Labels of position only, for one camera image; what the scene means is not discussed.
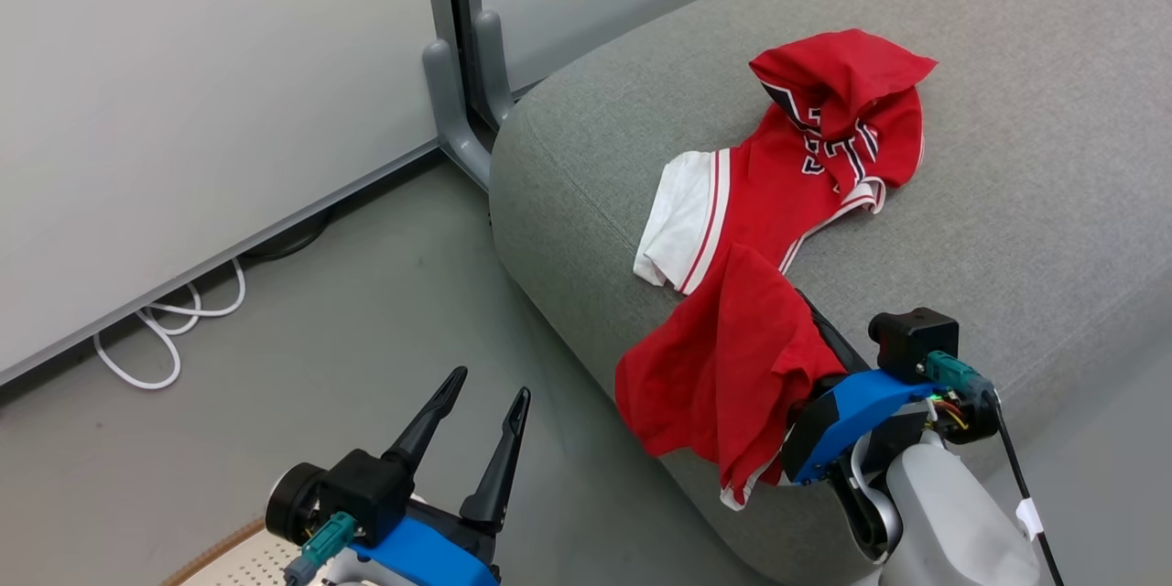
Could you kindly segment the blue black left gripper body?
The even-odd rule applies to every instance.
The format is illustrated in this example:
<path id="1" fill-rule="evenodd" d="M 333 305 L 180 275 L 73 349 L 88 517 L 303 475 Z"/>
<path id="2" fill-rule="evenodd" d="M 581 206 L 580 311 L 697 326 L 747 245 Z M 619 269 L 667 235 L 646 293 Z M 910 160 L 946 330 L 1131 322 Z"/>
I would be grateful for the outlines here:
<path id="1" fill-rule="evenodd" d="M 363 531 L 350 515 L 321 515 L 327 471 L 299 462 L 268 496 L 266 531 L 298 548 L 284 568 L 288 586 L 502 586 L 490 537 L 411 495 L 406 518 L 384 541 L 376 548 L 357 544 Z"/>

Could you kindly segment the grey fabric sofa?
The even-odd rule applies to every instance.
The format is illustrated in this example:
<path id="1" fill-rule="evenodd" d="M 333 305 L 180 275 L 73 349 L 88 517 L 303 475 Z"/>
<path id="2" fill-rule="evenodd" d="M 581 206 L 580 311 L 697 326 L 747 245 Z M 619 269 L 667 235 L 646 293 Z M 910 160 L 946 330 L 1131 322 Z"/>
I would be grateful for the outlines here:
<path id="1" fill-rule="evenodd" d="M 1172 0 L 699 0 L 553 74 L 495 139 L 495 252 L 598 386 L 602 502 L 525 586 L 830 586 L 867 565 L 825 486 L 650 458 L 613 373 L 677 305 L 633 273 L 660 172 L 765 114 L 757 53 L 857 27 L 936 60 L 925 154 L 878 214 L 804 241 L 788 278 L 867 357 L 875 312 L 931 307 L 999 387 L 1068 586 L 1172 586 Z"/>

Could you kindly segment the red and white shirt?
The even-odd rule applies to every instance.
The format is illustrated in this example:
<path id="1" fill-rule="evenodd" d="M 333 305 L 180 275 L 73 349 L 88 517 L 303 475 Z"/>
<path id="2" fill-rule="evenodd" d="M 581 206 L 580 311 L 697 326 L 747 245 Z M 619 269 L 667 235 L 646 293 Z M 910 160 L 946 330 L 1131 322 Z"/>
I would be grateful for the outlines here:
<path id="1" fill-rule="evenodd" d="M 738 146 L 665 165 L 634 274 L 677 289 L 661 327 L 620 357 L 624 422 L 661 457 L 690 449 L 740 511 L 783 479 L 791 413 L 845 374 L 788 282 L 802 244 L 857 210 L 879 213 L 924 158 L 919 86 L 936 60 L 860 28 L 754 57 L 771 101 Z"/>

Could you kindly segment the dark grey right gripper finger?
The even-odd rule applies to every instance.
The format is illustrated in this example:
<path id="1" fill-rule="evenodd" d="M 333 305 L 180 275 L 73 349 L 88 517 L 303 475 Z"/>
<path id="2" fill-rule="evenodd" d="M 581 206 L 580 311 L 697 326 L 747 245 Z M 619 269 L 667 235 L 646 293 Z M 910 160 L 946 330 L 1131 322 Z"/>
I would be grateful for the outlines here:
<path id="1" fill-rule="evenodd" d="M 797 294 L 808 304 L 809 315 L 811 315 L 823 343 L 833 353 L 834 362 L 838 364 L 838 370 L 829 374 L 829 377 L 847 377 L 849 374 L 870 372 L 870 364 L 865 357 L 861 357 L 861 353 L 849 343 L 841 332 L 831 323 L 831 320 L 822 311 L 818 311 L 808 294 L 802 289 L 797 289 Z"/>

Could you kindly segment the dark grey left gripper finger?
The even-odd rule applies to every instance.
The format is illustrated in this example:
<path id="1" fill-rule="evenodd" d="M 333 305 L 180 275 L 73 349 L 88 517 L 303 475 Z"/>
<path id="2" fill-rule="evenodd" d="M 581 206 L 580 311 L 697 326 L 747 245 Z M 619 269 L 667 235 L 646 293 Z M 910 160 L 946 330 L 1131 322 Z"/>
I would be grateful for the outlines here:
<path id="1" fill-rule="evenodd" d="M 461 504 L 458 515 L 476 529 L 503 529 L 509 500 L 515 489 L 525 427 L 531 406 L 531 391 L 522 386 L 515 395 L 500 427 L 495 455 L 481 477 L 481 484 Z"/>
<path id="2" fill-rule="evenodd" d="M 431 398 L 428 398 L 423 404 L 420 413 L 410 423 L 407 423 L 406 430 L 398 432 L 397 440 L 382 452 L 382 459 L 397 462 L 406 469 L 407 473 L 415 473 L 434 440 L 440 422 L 454 410 L 466 377 L 466 366 L 456 366 L 440 383 Z"/>

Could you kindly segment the large white partition panel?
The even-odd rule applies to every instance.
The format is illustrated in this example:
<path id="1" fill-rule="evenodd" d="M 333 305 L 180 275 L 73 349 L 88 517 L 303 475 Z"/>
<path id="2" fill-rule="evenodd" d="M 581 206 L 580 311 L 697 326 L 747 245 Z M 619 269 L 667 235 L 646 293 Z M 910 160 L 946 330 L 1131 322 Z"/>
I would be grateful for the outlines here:
<path id="1" fill-rule="evenodd" d="M 0 384 L 434 146 L 431 0 L 0 0 Z"/>

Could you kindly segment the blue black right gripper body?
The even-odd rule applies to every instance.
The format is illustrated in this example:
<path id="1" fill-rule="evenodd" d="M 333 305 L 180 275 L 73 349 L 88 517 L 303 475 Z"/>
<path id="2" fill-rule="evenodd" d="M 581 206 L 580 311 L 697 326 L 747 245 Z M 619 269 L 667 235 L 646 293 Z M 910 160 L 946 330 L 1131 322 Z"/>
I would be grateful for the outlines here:
<path id="1" fill-rule="evenodd" d="M 825 479 L 859 440 L 868 440 L 863 449 L 863 472 L 883 471 L 920 440 L 928 423 L 926 402 L 932 396 L 941 396 L 961 410 L 960 420 L 949 413 L 940 420 L 938 431 L 950 444 L 992 440 L 999 431 L 992 407 L 950 387 L 933 381 L 904 383 L 883 370 L 850 374 L 809 402 L 788 432 L 786 482 L 809 485 Z"/>

